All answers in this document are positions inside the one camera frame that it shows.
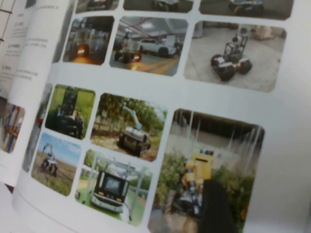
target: sky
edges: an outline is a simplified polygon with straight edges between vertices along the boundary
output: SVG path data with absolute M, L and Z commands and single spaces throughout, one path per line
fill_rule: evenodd
M 78 146 L 77 144 L 73 144 L 71 142 L 67 142 L 65 140 L 56 138 L 47 133 L 43 133 L 40 139 L 38 150 L 43 151 L 43 147 L 47 143 L 52 144 L 53 153 L 57 160 L 60 160 L 74 167 L 77 167 L 80 154 L 81 154 L 80 146 Z

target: robotic arm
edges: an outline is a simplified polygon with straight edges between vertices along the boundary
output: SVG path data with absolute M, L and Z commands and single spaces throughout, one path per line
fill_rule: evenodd
M 123 110 L 127 110 L 127 111 L 131 114 L 131 116 L 132 116 L 132 118 L 133 118 L 133 120 L 134 120 L 134 122 L 135 122 L 135 125 L 136 125 L 135 128 L 136 128 L 137 130 L 141 130 L 142 125 L 141 125 L 141 123 L 138 121 L 138 118 L 137 118 L 137 116 L 136 116 L 136 112 L 135 112 L 134 110 L 132 110 L 132 109 L 126 107 L 125 104 L 124 104 L 124 106 L 123 106 L 122 109 L 123 109 Z

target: wheeled robot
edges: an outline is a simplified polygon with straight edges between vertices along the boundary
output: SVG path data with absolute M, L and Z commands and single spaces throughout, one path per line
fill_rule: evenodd
M 236 72 L 244 75 L 252 69 L 252 63 L 243 56 L 243 53 L 250 33 L 253 32 L 253 29 L 241 28 L 232 42 L 226 43 L 223 55 L 216 54 L 211 58 L 210 64 L 221 81 L 227 82 L 233 78 Z

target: photo grid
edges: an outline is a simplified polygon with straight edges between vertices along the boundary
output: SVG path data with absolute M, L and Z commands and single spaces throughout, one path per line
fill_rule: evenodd
M 272 92 L 287 37 L 277 22 L 290 18 L 294 0 L 201 0 L 198 9 L 194 2 L 124 0 L 120 5 L 119 0 L 77 0 L 75 8 L 71 2 L 53 62 L 109 63 L 126 72 L 167 78 L 181 69 L 186 81 L 197 85 Z M 116 9 L 136 14 L 115 20 Z M 91 12 L 98 15 L 88 16 Z M 161 12 L 161 17 L 147 17 L 146 12 Z M 200 21 L 191 20 L 190 12 Z M 225 16 L 226 22 L 211 16 Z M 184 48 L 185 42 L 190 46 Z M 183 59 L 185 67 L 179 67 Z M 173 113 L 160 104 L 113 93 L 97 93 L 100 101 L 94 106 L 94 91 L 60 84 L 51 93 L 44 93 L 38 114 L 47 111 L 46 119 L 36 120 L 37 133 L 33 129 L 35 139 L 23 165 L 29 171 L 34 160 L 31 176 L 38 182 L 63 196 L 74 193 L 76 203 L 94 213 L 136 227 L 144 224 L 151 233 L 196 233 L 209 227 L 243 232 L 265 135 L 256 122 L 207 110 Z M 170 111 L 173 119 L 166 118 Z M 92 112 L 95 119 L 90 122 Z M 171 122 L 170 132 L 161 142 L 166 121 Z M 82 140 L 88 148 L 81 148 Z M 158 154 L 160 144 L 165 144 L 164 154 Z M 159 177 L 150 169 L 154 161 Z M 76 173 L 79 180 L 72 190 Z M 150 193 L 154 179 L 155 193 Z M 148 204 L 150 213 L 145 212 Z M 202 222 L 207 212 L 222 213 L 227 222 L 216 226 L 216 214 Z M 150 216 L 145 223 L 144 215 Z

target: crop field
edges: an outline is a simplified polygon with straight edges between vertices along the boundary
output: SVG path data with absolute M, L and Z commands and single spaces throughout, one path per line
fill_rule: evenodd
M 54 177 L 48 171 L 41 171 L 41 164 L 44 158 L 45 155 L 41 151 L 38 151 L 32 170 L 32 177 L 46 187 L 49 187 L 64 196 L 68 196 L 70 194 L 76 168 L 57 160 L 57 177 Z

